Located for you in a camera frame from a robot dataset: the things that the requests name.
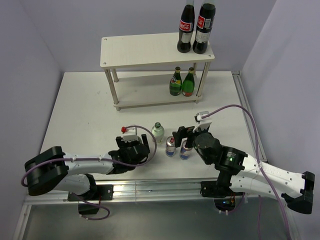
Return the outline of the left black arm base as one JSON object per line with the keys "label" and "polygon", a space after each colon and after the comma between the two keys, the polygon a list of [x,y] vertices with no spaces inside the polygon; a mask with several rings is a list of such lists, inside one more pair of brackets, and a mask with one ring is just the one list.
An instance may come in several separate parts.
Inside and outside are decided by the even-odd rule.
{"label": "left black arm base", "polygon": [[78,202],[78,213],[80,215],[96,215],[99,211],[97,206],[89,205],[78,199],[80,197],[85,201],[98,201],[100,205],[102,201],[110,201],[113,198],[114,186],[112,184],[102,184],[96,185],[93,190],[89,190],[88,192],[82,195],[74,195],[73,193],[68,193],[67,201],[68,202]]}

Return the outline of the green glass bottle yellow label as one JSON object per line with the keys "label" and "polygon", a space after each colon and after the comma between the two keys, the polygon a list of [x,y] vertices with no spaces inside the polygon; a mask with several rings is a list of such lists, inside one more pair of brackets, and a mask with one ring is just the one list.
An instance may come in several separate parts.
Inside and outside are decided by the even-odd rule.
{"label": "green glass bottle yellow label", "polygon": [[178,96],[182,91],[181,68],[177,66],[169,83],[169,92],[172,96]]}

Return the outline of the green glass bottle red label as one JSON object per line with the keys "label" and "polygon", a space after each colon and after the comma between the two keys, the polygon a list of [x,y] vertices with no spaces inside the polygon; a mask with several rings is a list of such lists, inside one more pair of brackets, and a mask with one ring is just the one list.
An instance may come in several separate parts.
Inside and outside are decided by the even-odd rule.
{"label": "green glass bottle red label", "polygon": [[195,73],[195,69],[193,67],[190,67],[188,70],[188,74],[186,75],[182,83],[181,91],[185,97],[192,96],[194,92],[194,88],[195,88],[194,73]]}

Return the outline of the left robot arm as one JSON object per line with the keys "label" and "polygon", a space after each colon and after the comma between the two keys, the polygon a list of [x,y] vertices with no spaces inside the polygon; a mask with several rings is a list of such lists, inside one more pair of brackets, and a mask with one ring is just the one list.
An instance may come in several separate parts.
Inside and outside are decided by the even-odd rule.
{"label": "left robot arm", "polygon": [[93,200],[100,195],[94,174],[124,174],[147,162],[150,148],[146,134],[135,136],[134,140],[125,140],[123,136],[115,140],[118,149],[102,157],[78,158],[67,155],[61,146],[51,147],[25,163],[26,177],[22,183],[30,196],[56,190]]}

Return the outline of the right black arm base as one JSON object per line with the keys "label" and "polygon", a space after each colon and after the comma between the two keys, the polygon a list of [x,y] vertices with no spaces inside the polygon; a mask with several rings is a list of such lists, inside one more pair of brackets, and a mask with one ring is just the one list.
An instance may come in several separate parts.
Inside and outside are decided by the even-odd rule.
{"label": "right black arm base", "polygon": [[217,180],[201,181],[200,186],[200,195],[203,198],[212,198],[219,214],[228,216],[245,203],[244,192],[234,192],[229,187],[218,186]]}

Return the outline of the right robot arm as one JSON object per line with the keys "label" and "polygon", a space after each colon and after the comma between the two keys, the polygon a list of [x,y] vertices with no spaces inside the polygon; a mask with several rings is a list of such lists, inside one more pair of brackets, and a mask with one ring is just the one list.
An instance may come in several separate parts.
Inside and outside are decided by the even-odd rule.
{"label": "right robot arm", "polygon": [[216,180],[202,181],[205,198],[226,198],[232,194],[253,193],[284,201],[297,213],[309,215],[313,209],[315,174],[290,172],[258,161],[252,155],[225,146],[206,130],[181,126],[172,133],[175,145],[194,149],[206,165],[218,171]]}

